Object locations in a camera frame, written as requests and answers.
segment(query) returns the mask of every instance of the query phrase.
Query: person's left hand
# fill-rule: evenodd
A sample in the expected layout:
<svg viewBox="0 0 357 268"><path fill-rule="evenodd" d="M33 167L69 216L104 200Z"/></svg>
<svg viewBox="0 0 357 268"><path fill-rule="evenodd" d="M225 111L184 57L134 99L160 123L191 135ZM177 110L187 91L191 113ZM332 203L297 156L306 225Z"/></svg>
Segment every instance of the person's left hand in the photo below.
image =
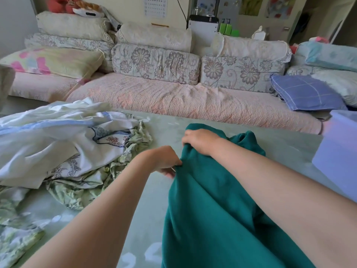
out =
<svg viewBox="0 0 357 268"><path fill-rule="evenodd" d="M158 171L169 178L174 178L176 173L172 168L176 165L182 165L182 162L172 147L162 146L153 149L152 152L156 162L154 171Z"/></svg>

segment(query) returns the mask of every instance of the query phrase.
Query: hand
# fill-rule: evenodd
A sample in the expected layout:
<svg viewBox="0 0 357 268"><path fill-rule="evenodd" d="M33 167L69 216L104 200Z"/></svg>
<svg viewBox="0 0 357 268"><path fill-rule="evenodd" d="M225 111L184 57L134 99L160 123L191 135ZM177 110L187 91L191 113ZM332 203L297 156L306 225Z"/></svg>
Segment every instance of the hand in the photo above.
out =
<svg viewBox="0 0 357 268"><path fill-rule="evenodd" d="M213 143L217 139L220 139L220 137L209 130L186 130L185 136L182 138L182 145L190 144L199 153L211 156Z"/></svg>
<svg viewBox="0 0 357 268"><path fill-rule="evenodd" d="M155 159L154 171L160 172L169 178L174 178L176 172L172 168L176 165L182 165L182 162L172 147L162 146L150 151L153 152L151 156Z"/></svg>

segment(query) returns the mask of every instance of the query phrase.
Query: blue cushion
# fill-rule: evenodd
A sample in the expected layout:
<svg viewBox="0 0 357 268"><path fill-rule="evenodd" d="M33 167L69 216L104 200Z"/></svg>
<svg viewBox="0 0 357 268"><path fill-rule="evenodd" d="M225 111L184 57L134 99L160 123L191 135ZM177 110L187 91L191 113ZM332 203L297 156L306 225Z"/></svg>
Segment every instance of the blue cushion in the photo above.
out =
<svg viewBox="0 0 357 268"><path fill-rule="evenodd" d="M347 110L335 90L311 76L273 74L270 81L292 111Z"/></svg>
<svg viewBox="0 0 357 268"><path fill-rule="evenodd" d="M301 43L299 48L308 48L305 64L310 66L350 70L357 72L357 48L325 44L315 41Z"/></svg>

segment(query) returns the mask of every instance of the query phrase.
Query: blue plaid pillow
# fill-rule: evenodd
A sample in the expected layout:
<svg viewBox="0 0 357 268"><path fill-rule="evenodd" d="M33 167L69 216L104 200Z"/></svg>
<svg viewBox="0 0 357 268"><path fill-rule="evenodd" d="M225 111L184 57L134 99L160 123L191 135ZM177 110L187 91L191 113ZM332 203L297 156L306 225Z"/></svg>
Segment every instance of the blue plaid pillow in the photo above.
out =
<svg viewBox="0 0 357 268"><path fill-rule="evenodd" d="M347 110L335 90L311 76L273 74L270 81L292 111Z"/></svg>

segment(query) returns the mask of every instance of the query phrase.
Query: power cord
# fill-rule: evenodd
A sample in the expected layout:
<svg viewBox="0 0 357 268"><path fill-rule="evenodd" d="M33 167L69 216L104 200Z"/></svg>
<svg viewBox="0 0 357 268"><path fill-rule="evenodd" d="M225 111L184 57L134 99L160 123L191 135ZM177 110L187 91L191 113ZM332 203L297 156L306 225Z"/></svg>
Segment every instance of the power cord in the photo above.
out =
<svg viewBox="0 0 357 268"><path fill-rule="evenodd" d="M189 22L187 21L186 14L185 14L185 13L184 13L184 11L182 10L182 7L181 7L181 4L180 4L180 1L179 1L179 0L177 0L177 2L178 2L179 6L180 6L180 8L181 8L182 14L183 14L183 15L184 15L184 17L185 17L186 25L188 25L188 24L189 24Z"/></svg>

